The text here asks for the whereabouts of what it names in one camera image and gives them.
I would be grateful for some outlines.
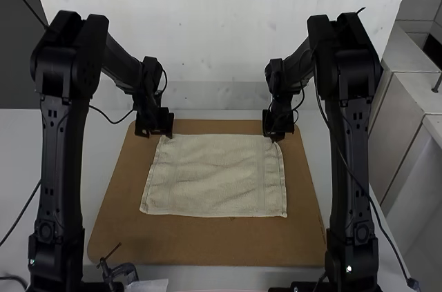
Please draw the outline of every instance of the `cork board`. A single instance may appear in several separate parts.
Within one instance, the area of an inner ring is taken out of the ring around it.
[[[140,201],[159,136],[136,137],[132,123],[88,244],[99,262],[210,266],[323,266],[325,231],[299,129],[279,142],[287,218],[147,215]],[[260,121],[177,119],[174,133],[261,134]]]

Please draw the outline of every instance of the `cable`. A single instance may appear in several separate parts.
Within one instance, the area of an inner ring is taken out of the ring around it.
[[[100,109],[98,109],[98,108],[96,108],[96,107],[94,107],[94,106],[91,106],[91,105],[89,105],[89,108],[90,109],[93,109],[93,110],[95,110],[95,111],[97,111],[97,112],[99,112],[100,114],[102,114],[103,116],[104,116],[104,118],[106,118],[107,120],[108,120],[108,122],[109,123],[111,123],[111,124],[113,124],[113,125],[115,125],[115,124],[118,124],[118,123],[121,123],[122,121],[124,121],[130,114],[131,114],[131,112],[133,112],[134,110],[133,109],[131,109],[127,114],[125,114],[121,119],[118,119],[117,121],[111,121],[111,119],[105,114],[105,113],[103,113]]]
[[[352,180],[353,180],[353,181],[354,181],[354,182],[355,182],[355,183],[361,188],[361,190],[363,190],[365,196],[367,197],[368,201],[370,202],[370,205],[372,206],[373,211],[374,211],[374,214],[375,214],[375,216],[376,216],[376,220],[378,221],[379,228],[380,228],[382,234],[385,236],[385,239],[387,239],[388,243],[389,243],[390,246],[392,247],[393,252],[394,252],[394,254],[395,254],[395,256],[396,256],[396,259],[398,260],[399,266],[401,267],[403,277],[405,278],[405,281],[407,282],[407,285],[410,286],[412,283],[417,282],[417,281],[414,280],[414,279],[412,279],[412,278],[408,278],[408,277],[407,277],[407,273],[405,272],[405,267],[404,267],[404,265],[403,265],[403,263],[402,263],[401,258],[399,257],[398,251],[396,250],[396,247],[394,246],[393,241],[390,239],[389,235],[387,234],[387,232],[384,230],[384,228],[383,228],[383,226],[382,226],[381,218],[379,217],[378,210],[377,210],[377,208],[375,207],[374,202],[373,202],[373,199],[372,199],[372,197],[371,197],[370,194],[369,194],[369,190],[366,190],[366,189],[361,185],[361,183],[356,179],[356,177],[354,176],[352,170],[351,170],[350,167],[348,166],[347,161],[346,161],[345,158],[344,158],[343,152],[342,152],[341,149],[339,148],[338,140],[336,139],[336,136],[335,136],[335,134],[334,134],[334,132],[333,132],[333,130],[332,130],[332,128],[331,128],[331,126],[330,126],[330,124],[329,124],[329,122],[328,122],[326,116],[325,116],[325,113],[324,113],[323,107],[322,107],[321,104],[320,104],[320,99],[319,99],[319,94],[318,94],[318,86],[317,86],[317,81],[316,81],[317,76],[318,76],[318,75],[317,75],[317,70],[315,69],[315,72],[314,72],[314,83],[315,83],[315,91],[316,91],[316,101],[318,102],[318,107],[319,107],[320,114],[321,114],[321,116],[323,117],[324,122],[325,122],[325,124],[327,125],[327,128],[329,129],[329,132],[330,132],[331,138],[335,141],[335,145],[336,145],[336,148],[338,149],[339,156],[340,156],[340,158],[342,159],[342,162],[344,163],[344,166],[345,166],[345,168],[347,169],[347,172],[349,173],[349,175],[350,175],[350,177],[352,178]]]
[[[10,234],[14,231],[15,227],[17,226],[17,224],[19,223],[21,217],[23,216],[23,214],[25,213],[26,209],[28,208],[31,200],[33,199],[33,197],[34,197],[35,193],[37,192],[37,190],[39,189],[40,185],[41,185],[41,180],[37,183],[37,185],[35,186],[34,190],[30,194],[30,197],[29,197],[28,201],[25,203],[24,207],[22,208],[22,210],[21,210],[19,216],[17,217],[17,219],[15,220],[14,224],[10,227],[9,231],[6,233],[6,235],[0,241],[0,247],[3,246],[3,244],[8,239]]]
[[[327,273],[324,271],[324,273],[319,277],[318,281],[316,282],[315,287],[313,288],[312,292],[316,292],[316,289],[318,288],[319,284],[324,282],[324,279],[327,277]]]
[[[32,7],[30,6],[30,4],[26,1],[26,0],[22,0],[26,6],[28,7],[28,9],[31,11],[31,13],[34,15],[35,18],[37,18],[37,21],[40,22],[40,24],[44,27],[45,30],[49,29],[49,26],[47,26],[39,17],[39,15],[37,15],[37,13],[34,11],[34,9],[32,9]]]
[[[164,80],[166,81],[166,83],[164,84],[164,88],[160,91],[160,94],[163,94],[167,88],[167,74],[166,74],[165,69],[163,69],[163,73],[164,73]]]
[[[23,290],[26,291],[26,289],[28,288],[28,283],[20,276],[16,275],[0,276],[0,280],[14,280],[23,287]]]

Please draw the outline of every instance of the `white table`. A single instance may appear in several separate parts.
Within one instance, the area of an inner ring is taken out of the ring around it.
[[[125,111],[106,111],[117,119]],[[260,119],[259,110],[181,110],[176,118],[205,119]],[[110,181],[119,151],[122,147],[128,118],[117,126],[89,113],[84,135],[81,205],[86,229],[86,245],[100,204]],[[331,206],[331,164],[329,135],[317,110],[301,110],[298,125],[314,182],[320,211],[325,226]],[[24,202],[40,176],[41,117],[38,110],[0,110],[0,236],[15,220]],[[37,212],[34,198],[14,233],[0,248],[0,273],[14,273],[28,280],[28,236]],[[376,225],[379,238],[378,283],[384,291],[408,291],[394,253]],[[90,265],[85,253],[85,280],[99,280],[101,273]],[[271,286],[289,286],[292,280],[317,280],[322,269],[269,267],[212,267],[212,266],[138,266],[140,278],[169,278],[168,291],[192,289],[249,289],[267,290]],[[0,282],[2,291],[21,291],[18,284]]]

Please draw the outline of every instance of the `towel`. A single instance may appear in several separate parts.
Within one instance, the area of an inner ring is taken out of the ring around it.
[[[281,149],[261,135],[162,136],[140,210],[153,215],[286,217]]]

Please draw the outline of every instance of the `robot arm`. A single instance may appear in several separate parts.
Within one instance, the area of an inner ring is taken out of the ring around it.
[[[81,282],[84,229],[80,203],[81,156],[89,101],[100,72],[132,95],[135,134],[172,133],[173,114],[162,108],[163,72],[153,57],[139,62],[108,34],[108,19],[60,11],[31,56],[43,124],[41,188],[34,233],[29,237],[29,291],[106,291]]]
[[[265,69],[273,102],[263,111],[263,133],[279,140],[294,131],[292,96],[314,76],[317,95],[325,101],[332,164],[325,254],[329,284],[316,292],[376,291],[378,240],[365,194],[369,191],[367,126],[381,65],[356,13],[341,14],[336,21],[312,16],[307,27],[309,36],[297,51],[284,61],[272,59]],[[305,283],[293,284],[300,292],[314,286],[302,290]]]

